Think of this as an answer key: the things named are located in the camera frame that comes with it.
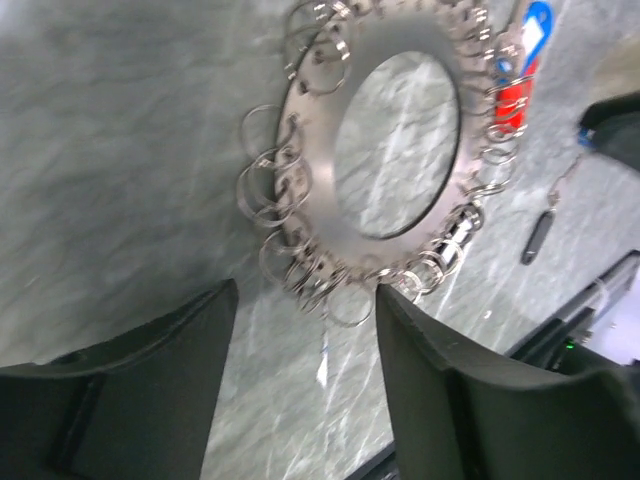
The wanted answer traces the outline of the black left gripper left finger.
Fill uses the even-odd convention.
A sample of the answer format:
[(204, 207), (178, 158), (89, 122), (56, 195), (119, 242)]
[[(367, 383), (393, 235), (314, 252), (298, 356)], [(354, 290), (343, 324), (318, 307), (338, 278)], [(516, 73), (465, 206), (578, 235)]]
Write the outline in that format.
[(5, 479), (196, 479), (238, 306), (226, 280), (145, 325), (1, 371)]

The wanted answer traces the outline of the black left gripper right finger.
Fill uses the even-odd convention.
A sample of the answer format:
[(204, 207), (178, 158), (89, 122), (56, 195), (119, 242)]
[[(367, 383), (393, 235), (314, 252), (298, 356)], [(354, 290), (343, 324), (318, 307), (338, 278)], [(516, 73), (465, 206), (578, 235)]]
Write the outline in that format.
[(500, 355), (389, 286), (376, 325), (404, 479), (635, 479), (639, 370), (571, 374)]

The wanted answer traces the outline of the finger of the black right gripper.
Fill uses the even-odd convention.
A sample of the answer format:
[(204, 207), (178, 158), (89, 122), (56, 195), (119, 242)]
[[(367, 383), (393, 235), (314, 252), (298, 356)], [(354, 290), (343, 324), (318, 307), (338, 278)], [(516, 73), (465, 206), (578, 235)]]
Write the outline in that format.
[(639, 172), (639, 93), (631, 92), (590, 105), (578, 123), (578, 130), (595, 131), (596, 153)]

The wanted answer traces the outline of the blue key tag key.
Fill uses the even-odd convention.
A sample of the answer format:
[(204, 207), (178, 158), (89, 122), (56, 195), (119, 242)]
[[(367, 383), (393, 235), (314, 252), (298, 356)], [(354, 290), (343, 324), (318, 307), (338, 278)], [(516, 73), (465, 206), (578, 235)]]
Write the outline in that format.
[(593, 141), (594, 135), (595, 135), (594, 130), (581, 127), (577, 133), (577, 142), (579, 145), (581, 145), (586, 149), (594, 150), (595, 149), (595, 144)]

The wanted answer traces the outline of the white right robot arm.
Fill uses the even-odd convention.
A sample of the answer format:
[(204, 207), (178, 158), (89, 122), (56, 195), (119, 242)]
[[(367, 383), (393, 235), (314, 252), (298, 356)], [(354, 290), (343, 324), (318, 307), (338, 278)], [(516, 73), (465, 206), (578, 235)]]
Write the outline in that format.
[[(600, 100), (587, 108), (579, 121), (579, 143), (591, 152), (639, 172), (639, 93)], [(554, 316), (517, 343), (507, 356), (555, 371), (571, 352), (585, 350), (591, 328), (622, 300), (639, 272), (639, 252), (622, 257), (596, 278)]]

